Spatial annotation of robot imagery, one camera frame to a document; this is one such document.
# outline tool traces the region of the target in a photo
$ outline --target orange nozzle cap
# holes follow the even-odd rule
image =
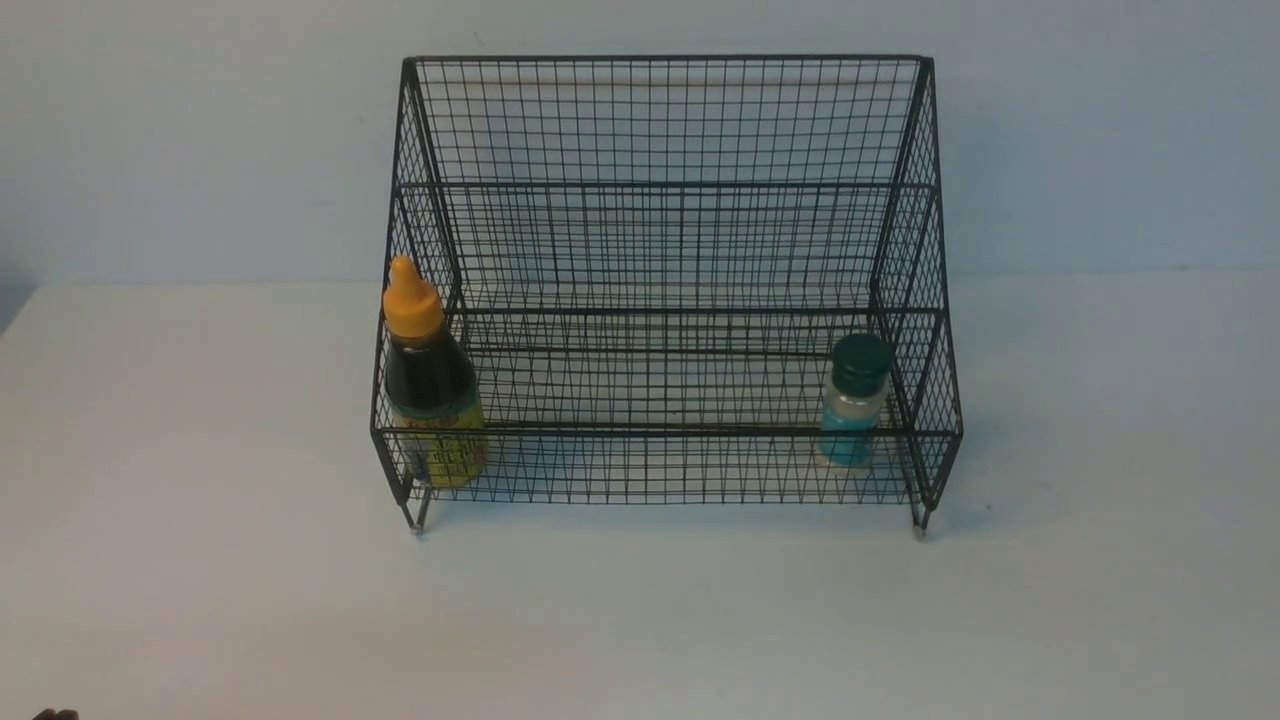
[[[390,284],[383,293],[387,329],[399,337],[428,337],[444,327],[444,309],[435,286],[417,274],[413,261],[403,255],[392,260]]]

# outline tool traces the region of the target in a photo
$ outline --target white wall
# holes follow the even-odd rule
[[[376,277],[408,54],[936,55],[952,268],[1280,264],[1275,0],[9,0],[0,282]]]

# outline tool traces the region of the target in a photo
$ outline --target black wire rack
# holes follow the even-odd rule
[[[489,451],[465,487],[413,475],[379,323],[392,495],[415,530],[434,498],[849,502],[923,537],[963,436],[942,236],[929,58],[406,59],[387,263],[476,365],[485,429],[431,437]],[[895,348],[858,470],[813,455],[850,332]]]

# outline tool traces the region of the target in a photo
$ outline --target blue label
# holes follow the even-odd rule
[[[828,407],[822,414],[822,429],[824,430],[869,430],[879,421],[879,414],[851,420],[842,418]],[[818,438],[818,450],[827,456],[832,465],[842,468],[860,468],[870,462],[872,443],[874,438],[860,437],[822,437]]]

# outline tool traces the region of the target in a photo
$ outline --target dark liquid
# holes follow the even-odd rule
[[[430,413],[466,397],[476,384],[471,360],[448,331],[426,341],[392,336],[387,351],[387,395],[404,410]]]

